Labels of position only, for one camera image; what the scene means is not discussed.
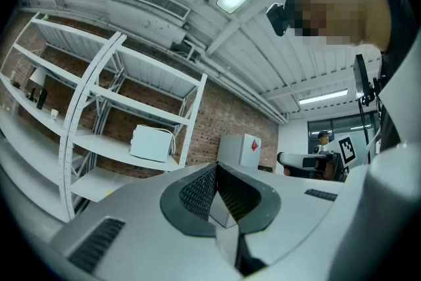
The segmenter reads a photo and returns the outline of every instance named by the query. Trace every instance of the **shelf unit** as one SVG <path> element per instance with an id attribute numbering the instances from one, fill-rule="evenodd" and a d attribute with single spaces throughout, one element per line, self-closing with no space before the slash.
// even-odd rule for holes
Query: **shelf unit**
<path id="1" fill-rule="evenodd" d="M 110 193 L 138 178 L 124 176 L 95 167 L 70 186 L 70 190 L 88 200 L 98 202 Z"/>
<path id="2" fill-rule="evenodd" d="M 36 103 L 29 101 L 25 93 L 14 87 L 11 81 L 0 72 L 2 85 L 14 100 L 14 106 L 9 111 L 0 109 L 0 129 L 6 136 L 6 139 L 2 140 L 1 143 L 1 165 L 11 180 L 36 205 L 54 217 L 68 222 L 72 218 L 69 209 L 72 210 L 74 216 L 74 210 L 83 201 L 83 196 L 66 192 L 70 191 L 70 186 L 66 185 L 64 176 L 66 172 L 64 171 L 63 161 L 66 157 L 68 128 L 74 112 L 72 107 L 76 106 L 74 101 L 77 102 L 80 92 L 89 79 L 89 70 L 92 72 L 95 69 L 99 60 L 120 36 L 120 33 L 116 33 L 111 39 L 104 39 L 65 25 L 39 20 L 37 19 L 38 16 L 39 13 L 29 21 L 18 35 L 7 53 L 1 69 L 11 55 L 11 51 L 16 50 L 25 56 L 34 67 L 44 68 L 50 77 L 73 88 L 73 104 L 70 102 L 66 116 L 59 115 L 55 120 L 52 120 L 50 119 L 51 111 L 46 106 L 37 109 Z M 77 56 L 76 53 L 79 53 L 80 59 L 90 62 L 82 78 L 42 59 L 19 44 L 20 38 L 30 25 L 36 25 L 39 28 L 45 38 L 46 45 L 73 57 Z M 58 135 L 60 144 L 51 141 L 19 117 L 16 113 L 17 105 L 22 106 L 38 122 Z M 79 124 L 76 126 L 75 134 L 88 135 L 91 133 L 91 130 Z M 71 185 L 78 180 L 77 169 L 83 164 L 84 158 L 73 153 L 69 160 L 68 180 Z"/>
<path id="3" fill-rule="evenodd" d="M 59 177 L 59 145 L 37 131 L 18 115 L 0 109 L 0 129 L 15 151 L 35 170 L 56 185 Z M 82 156 L 73 154 L 73 166 L 80 166 Z"/>
<path id="4" fill-rule="evenodd" d="M 105 39 L 46 21 L 45 18 L 40 20 L 39 16 L 37 13 L 19 34 L 6 59 L 12 50 L 19 51 L 34 67 L 43 67 L 49 76 L 73 88 L 74 95 L 66 116 L 58 116 L 56 120 L 51 120 L 49 109 L 37 109 L 34 102 L 29 101 L 20 89 L 12 86 L 10 80 L 0 73 L 1 83 L 14 102 L 60 136 L 60 144 L 55 144 L 17 116 L 15 108 L 9 112 L 0 112 L 0 129 L 6 135 L 6 140 L 1 141 L 0 151 L 14 151 L 12 156 L 4 156 L 1 164 L 15 184 L 23 189 L 26 188 L 25 184 L 31 181 L 28 177 L 41 177 L 37 182 L 34 181 L 34 184 L 37 184 L 37 187 L 34 187 L 35 192 L 30 192 L 27 196 L 47 212 L 67 222 L 84 208 L 80 205 L 86 205 L 87 200 L 98 202 L 124 184 L 138 179 L 97 167 L 98 155 L 165 172 L 184 167 L 207 75 L 202 75 L 198 81 L 147 55 L 124 47 L 122 44 L 127 37 L 120 32 L 116 32 L 110 39 Z M 29 25 L 39 28 L 47 46 L 88 62 L 83 76 L 71 74 L 19 45 L 19 39 Z M 114 73 L 108 89 L 98 84 L 98 77 L 104 69 Z M 179 114 L 175 115 L 120 95 L 118 92 L 126 79 L 181 101 Z M 185 113 L 187 100 L 194 93 L 195 99 Z M 80 117 L 83 109 L 94 102 L 97 118 L 93 130 L 88 130 L 79 124 Z M 168 155 L 164 163 L 131 156 L 129 143 L 104 136 L 103 128 L 112 107 L 167 125 L 174 129 L 175 136 L 185 126 L 187 130 L 179 162 L 177 163 L 171 155 Z M 85 158 L 73 152 L 75 144 L 88 151 Z M 46 193 L 52 194 L 54 190 L 55 198 L 51 205 L 46 205 L 49 198 L 38 191 L 43 185 L 48 186 Z"/>
<path id="5" fill-rule="evenodd" d="M 50 215 L 63 222 L 68 221 L 57 185 L 35 171 L 6 139 L 0 140 L 0 164 L 26 197 Z"/>

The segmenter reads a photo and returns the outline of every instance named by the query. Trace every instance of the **metal rod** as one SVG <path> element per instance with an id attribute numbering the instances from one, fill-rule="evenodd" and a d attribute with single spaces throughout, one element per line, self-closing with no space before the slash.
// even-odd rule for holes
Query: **metal rod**
<path id="1" fill-rule="evenodd" d="M 116 72 L 118 72 L 118 67 L 117 67 L 116 61 L 114 59 L 114 55 L 111 57 L 111 61 L 112 61 L 112 64 L 114 65 L 114 68 L 116 69 Z"/>
<path id="2" fill-rule="evenodd" d="M 187 111 L 187 114 L 185 115 L 184 118 L 189 118 L 191 115 L 191 112 L 193 111 L 193 106 L 194 106 L 194 102 L 191 104 L 189 110 Z"/>
<path id="3" fill-rule="evenodd" d="M 186 99 L 183 100 L 182 106 L 180 107 L 180 111 L 178 112 L 178 116 L 181 116 L 184 112 L 184 107 L 186 106 Z"/>
<path id="4" fill-rule="evenodd" d="M 152 68 L 152 66 L 151 66 L 151 64 L 149 63 L 149 64 L 147 65 L 147 73 L 148 73 L 147 83 L 148 83 L 149 85 L 151 85 L 151 68 Z"/>
<path id="5" fill-rule="evenodd" d="M 83 169 L 84 169 L 84 166 L 86 165 L 86 163 L 87 163 L 87 160 L 89 159 L 89 156 L 91 155 L 91 153 L 89 152 L 86 156 L 85 156 L 85 158 L 84 158 L 84 161 L 81 163 L 81 165 L 79 166 L 79 172 L 81 172 Z"/>
<path id="6" fill-rule="evenodd" d="M 75 176 L 79 177 L 79 174 L 76 172 L 76 170 L 74 169 L 73 165 L 72 165 L 72 172 Z"/>
<path id="7" fill-rule="evenodd" d="M 86 108 L 88 105 L 90 105 L 91 103 L 93 103 L 94 101 L 98 101 L 98 98 L 100 97 L 100 95 L 96 95 L 94 97 L 92 97 L 91 99 L 88 99 L 85 103 L 84 108 Z"/>
<path id="8" fill-rule="evenodd" d="M 193 52 L 195 51 L 195 46 L 194 45 L 192 45 L 191 46 L 191 49 L 190 49 L 190 52 L 189 52 L 189 55 L 187 56 L 187 61 L 190 61 L 190 58 L 191 58 L 191 56 L 193 55 Z"/>
<path id="9" fill-rule="evenodd" d="M 176 81 L 174 82 L 174 84 L 171 87 L 170 94 L 172 94 L 172 91 L 176 88 L 177 83 L 178 83 L 179 80 L 180 80 L 180 78 L 176 78 Z"/>
<path id="10" fill-rule="evenodd" d="M 137 78 L 139 79 L 139 81 L 141 82 L 142 81 L 142 79 L 141 79 L 141 77 L 140 77 L 140 61 L 139 61 L 139 59 L 137 60 Z"/>
<path id="11" fill-rule="evenodd" d="M 162 79 L 164 78 L 164 70 L 162 69 L 161 70 L 161 78 L 159 79 L 159 89 L 161 89 L 161 86 L 162 86 Z"/>

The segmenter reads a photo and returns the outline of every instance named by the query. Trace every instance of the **black mesh panel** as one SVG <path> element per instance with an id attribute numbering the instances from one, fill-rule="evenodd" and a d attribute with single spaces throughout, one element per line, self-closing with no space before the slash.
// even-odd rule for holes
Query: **black mesh panel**
<path id="1" fill-rule="evenodd" d="M 236 222 L 260 203 L 259 191 L 220 166 L 217 168 L 216 179 L 218 192 Z"/>
<path id="2" fill-rule="evenodd" d="M 216 194 L 216 169 L 208 170 L 180 191 L 183 206 L 194 215 L 208 220 Z"/>

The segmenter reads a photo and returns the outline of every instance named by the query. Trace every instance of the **wall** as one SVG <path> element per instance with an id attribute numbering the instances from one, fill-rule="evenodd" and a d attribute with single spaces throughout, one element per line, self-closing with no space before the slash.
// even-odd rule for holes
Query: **wall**
<path id="1" fill-rule="evenodd" d="M 32 15 L 28 13 L 20 13 L 13 20 L 11 28 L 7 32 L 8 34 L 3 37 L 3 45 L 0 49 L 1 63 L 3 63 L 3 59 L 14 39 L 31 17 Z M 81 30 L 104 36 L 106 38 L 111 37 L 113 34 L 113 32 L 102 30 L 100 28 L 81 22 L 76 22 L 74 20 L 53 16 L 50 16 L 49 20 L 73 26 Z M 37 28 L 35 28 L 26 32 L 20 43 L 28 50 L 34 51 L 34 53 L 40 53 L 44 40 L 37 31 Z M 128 39 L 125 45 L 146 55 L 149 55 L 150 57 L 158 59 L 174 68 L 177 68 L 196 79 L 200 79 L 201 77 L 200 74 L 192 71 L 192 69 L 177 63 L 159 51 L 153 50 L 150 47 L 137 41 Z M 87 67 L 87 63 L 84 61 L 68 56 L 65 53 L 58 52 L 52 48 L 47 48 L 40 55 L 40 57 L 47 59 L 49 62 L 56 64 L 78 76 L 81 76 Z M 16 75 L 16 80 L 20 83 L 24 83 L 25 80 L 27 80 L 30 76 L 31 66 L 26 58 L 19 55 L 19 53 L 14 53 L 11 55 L 11 57 L 9 57 L 3 73 L 7 76 L 10 76 L 11 70 L 16 70 L 17 68 L 19 69 L 19 72 Z M 102 71 L 100 76 L 100 85 L 107 87 L 111 79 L 112 74 L 106 71 Z M 25 89 L 29 91 L 33 85 L 34 84 L 31 81 L 28 81 L 28 85 L 25 87 Z M 59 110 L 62 115 L 65 114 L 67 106 L 70 103 L 73 90 L 48 77 L 45 81 L 45 88 L 48 92 L 46 105 L 48 107 Z M 124 82 L 120 93 L 153 107 L 164 109 L 171 113 L 178 114 L 178 110 L 180 108 L 179 101 L 169 98 L 130 80 L 126 80 Z M 11 102 L 10 99 L 7 99 L 7 94 L 5 93 L 3 85 L 0 85 L 0 99 L 2 100 L 0 103 L 8 101 L 10 104 Z M 29 120 L 46 136 L 55 141 L 58 141 L 55 134 L 34 120 L 23 109 L 19 109 L 19 113 L 25 119 Z M 95 115 L 95 105 L 92 104 L 88 108 L 84 109 L 80 124 L 86 126 L 87 128 L 92 128 Z M 151 124 L 150 122 L 142 120 L 141 118 L 134 115 L 130 115 L 117 109 L 112 109 L 109 115 L 109 119 L 105 125 L 104 134 L 118 140 L 130 142 L 132 138 L 132 132 L 136 128 L 137 124 L 159 126 L 156 124 Z M 176 155 L 174 156 L 176 160 L 178 160 L 180 156 L 185 130 L 186 129 L 183 128 L 183 130 L 180 132 L 180 135 L 178 136 L 178 141 L 176 144 L 177 151 Z M 218 146 L 221 134 L 244 133 L 254 135 L 262 140 L 260 164 L 264 166 L 275 167 L 277 154 L 276 147 L 278 143 L 278 125 L 269 121 L 263 114 L 250 107 L 234 94 L 208 80 L 205 86 L 205 91 L 203 93 L 199 113 L 197 115 L 195 129 L 193 131 L 189 153 L 187 155 L 186 165 L 215 161 L 218 154 Z M 75 147 L 75 151 L 81 154 L 86 153 L 83 149 L 78 147 Z M 133 165 L 126 165 L 124 163 L 119 163 L 103 157 L 98 158 L 97 165 L 107 170 L 127 174 L 130 176 L 136 176 L 139 178 L 147 178 L 149 176 L 161 173 L 161 171 L 138 168 Z"/>
<path id="2" fill-rule="evenodd" d="M 288 124 L 279 125 L 278 151 L 307 154 L 309 149 L 309 135 L 307 121 L 303 118 L 289 120 Z M 284 168 L 276 163 L 276 173 L 284 174 Z"/>

